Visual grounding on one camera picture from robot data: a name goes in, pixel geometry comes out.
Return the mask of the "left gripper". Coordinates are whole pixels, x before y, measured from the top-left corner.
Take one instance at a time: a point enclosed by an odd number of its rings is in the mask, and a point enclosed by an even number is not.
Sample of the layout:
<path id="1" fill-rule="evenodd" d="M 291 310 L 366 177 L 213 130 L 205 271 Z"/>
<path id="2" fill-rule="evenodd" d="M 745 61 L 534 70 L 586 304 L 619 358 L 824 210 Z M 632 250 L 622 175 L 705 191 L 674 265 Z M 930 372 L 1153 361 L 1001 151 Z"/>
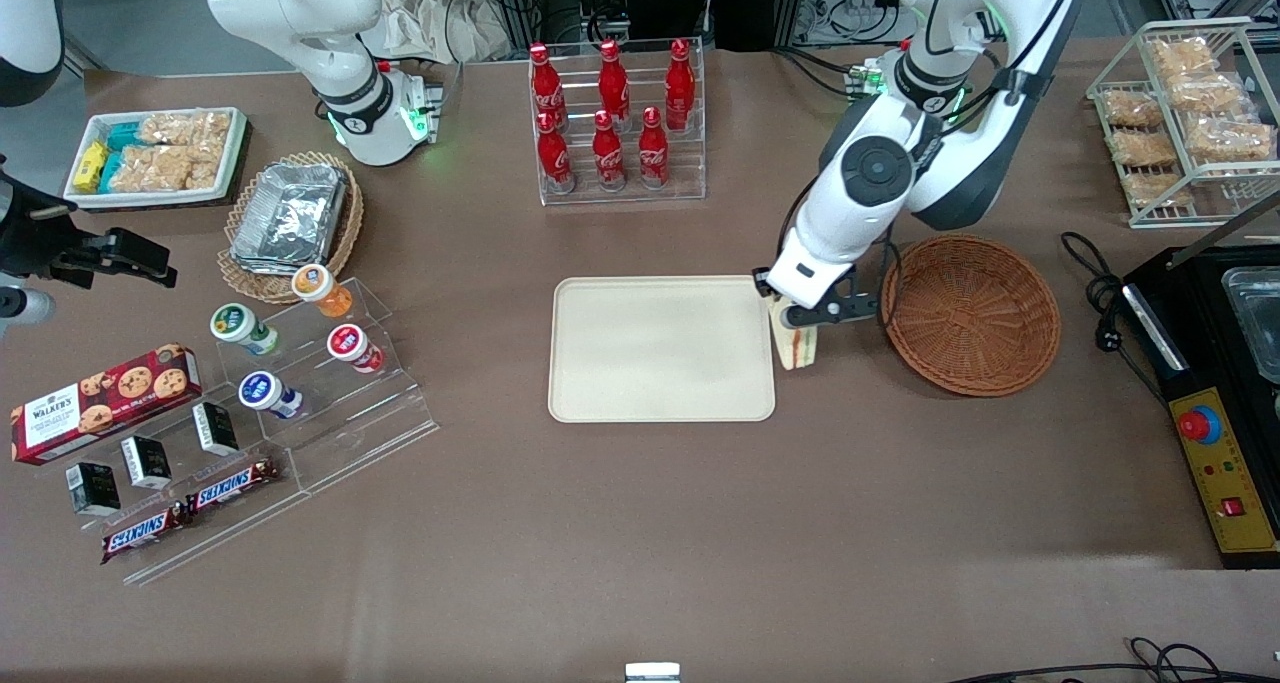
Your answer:
<path id="1" fill-rule="evenodd" d="M 772 269 L 753 269 L 751 278 L 764 299 L 776 301 L 778 294 L 792 301 L 782 310 L 785 327 L 804 329 L 841 322 L 840 303 L 819 303 L 851 269 L 851 262 L 824 262 L 805 247 L 785 247 Z"/>

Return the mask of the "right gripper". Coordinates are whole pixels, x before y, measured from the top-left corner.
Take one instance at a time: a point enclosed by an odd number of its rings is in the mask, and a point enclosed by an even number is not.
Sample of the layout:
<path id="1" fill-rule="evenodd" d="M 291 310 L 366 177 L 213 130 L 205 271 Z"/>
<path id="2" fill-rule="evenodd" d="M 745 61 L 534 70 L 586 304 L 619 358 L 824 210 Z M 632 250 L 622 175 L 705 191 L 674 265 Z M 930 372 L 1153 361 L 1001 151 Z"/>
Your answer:
<path id="1" fill-rule="evenodd" d="M 78 206 L 1 173 L 8 208 L 1 223 L 1 269 L 12 278 L 44 278 L 91 290 L 95 270 L 65 263 L 90 235 L 72 221 Z M 123 228 L 110 228 L 95 238 L 99 272 L 132 276 L 164 288 L 177 287 L 178 270 L 170 265 L 169 247 Z"/>

